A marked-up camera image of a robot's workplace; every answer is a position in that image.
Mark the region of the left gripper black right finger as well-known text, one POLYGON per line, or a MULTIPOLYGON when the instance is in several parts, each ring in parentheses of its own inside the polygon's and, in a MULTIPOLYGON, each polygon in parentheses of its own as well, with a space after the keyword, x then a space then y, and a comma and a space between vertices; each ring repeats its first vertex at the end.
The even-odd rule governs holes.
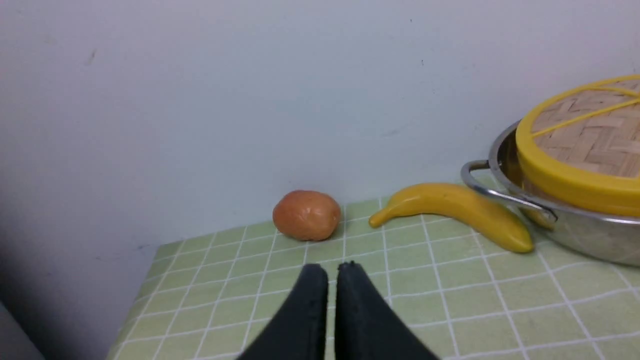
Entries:
POLYGON ((361 264, 338 267, 334 314, 336 360, 437 360, 393 312, 361 264))

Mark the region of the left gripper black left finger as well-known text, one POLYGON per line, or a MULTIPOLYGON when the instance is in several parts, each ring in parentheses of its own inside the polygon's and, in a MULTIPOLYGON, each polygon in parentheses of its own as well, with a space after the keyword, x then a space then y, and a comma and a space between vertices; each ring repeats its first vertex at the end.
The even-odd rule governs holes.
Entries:
POLYGON ((319 264, 302 267, 274 317, 240 360, 322 360, 326 349, 329 278, 319 264))

